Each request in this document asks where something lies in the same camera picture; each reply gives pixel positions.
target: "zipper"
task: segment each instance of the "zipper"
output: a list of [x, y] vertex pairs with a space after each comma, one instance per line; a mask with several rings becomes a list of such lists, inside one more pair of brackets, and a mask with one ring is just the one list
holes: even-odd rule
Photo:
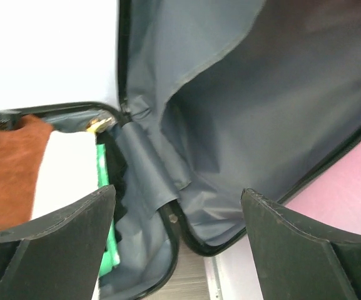
[[121, 115], [122, 115], [122, 117], [123, 117], [123, 124], [122, 124], [122, 126], [123, 125], [125, 125], [126, 123], [129, 123], [129, 122], [131, 122], [131, 111], [130, 111], [130, 108], [129, 108], [129, 106], [128, 106], [128, 99], [127, 99], [127, 97], [125, 97], [125, 98], [120, 98], [120, 99], [122, 99], [121, 101], [120, 101], [120, 109], [121, 109], [121, 111], [119, 112]]
[[131, 1], [119, 1], [119, 26], [118, 26], [118, 97], [121, 112], [125, 119], [129, 120], [127, 97], [127, 76], [129, 60], [129, 43], [131, 30]]
[[352, 149], [354, 149], [359, 143], [361, 143], [361, 128], [358, 129], [351, 137], [336, 147], [329, 155], [325, 157], [321, 162], [317, 164], [302, 180], [296, 183], [294, 187], [289, 190], [277, 203], [285, 204], [292, 196], [297, 193], [301, 188], [312, 182], [315, 178], [323, 174], [327, 169], [332, 167], [337, 161], [347, 155]]

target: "open suitcase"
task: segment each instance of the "open suitcase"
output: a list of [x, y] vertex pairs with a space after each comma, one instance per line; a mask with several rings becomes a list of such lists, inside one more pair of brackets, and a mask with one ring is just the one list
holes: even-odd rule
[[[157, 291], [176, 266], [180, 236], [197, 254], [214, 256], [246, 234], [245, 216], [265, 300], [361, 299], [361, 236], [326, 236], [333, 229], [322, 223], [310, 232], [307, 217], [276, 203], [361, 139], [361, 1], [34, 5], [0, 4], [0, 110], [36, 114], [63, 131], [101, 109], [117, 119], [110, 134], [128, 165], [127, 213], [116, 223], [121, 263], [100, 279], [101, 299]], [[243, 213], [245, 188], [260, 194], [243, 193]], [[98, 207], [113, 210], [108, 202]], [[299, 236], [281, 226], [287, 222], [301, 224]], [[100, 226], [106, 234], [108, 222]], [[341, 256], [326, 261], [327, 246], [310, 252], [297, 241], [311, 236], [323, 244], [349, 241], [355, 250], [340, 251], [359, 272], [334, 269]], [[318, 294], [304, 294], [309, 282], [295, 271], [311, 255], [324, 259], [311, 260], [305, 272], [331, 279], [311, 285]], [[93, 285], [82, 288], [73, 299], [86, 300]], [[33, 293], [52, 299], [42, 289]]]

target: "green cloth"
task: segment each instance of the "green cloth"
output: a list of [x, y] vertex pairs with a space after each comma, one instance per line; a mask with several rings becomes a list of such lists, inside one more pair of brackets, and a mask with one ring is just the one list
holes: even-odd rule
[[[98, 187], [109, 184], [108, 172], [106, 169], [105, 145], [97, 145], [97, 170], [98, 170]], [[112, 222], [106, 240], [106, 249], [99, 269], [99, 276], [104, 276], [112, 271], [120, 263], [118, 246], [115, 239], [114, 224]]]

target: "white towel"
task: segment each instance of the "white towel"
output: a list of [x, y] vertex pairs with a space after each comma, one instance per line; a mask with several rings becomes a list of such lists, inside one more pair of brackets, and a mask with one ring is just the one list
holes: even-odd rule
[[[90, 132], [52, 132], [38, 173], [33, 219], [70, 205], [96, 189], [95, 135]], [[98, 299], [97, 280], [92, 300]]]

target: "brown suede cloth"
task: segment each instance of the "brown suede cloth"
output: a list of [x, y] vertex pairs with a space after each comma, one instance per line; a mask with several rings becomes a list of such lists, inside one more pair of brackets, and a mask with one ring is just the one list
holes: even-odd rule
[[53, 127], [24, 116], [17, 130], [0, 131], [0, 230], [31, 219], [38, 170]]

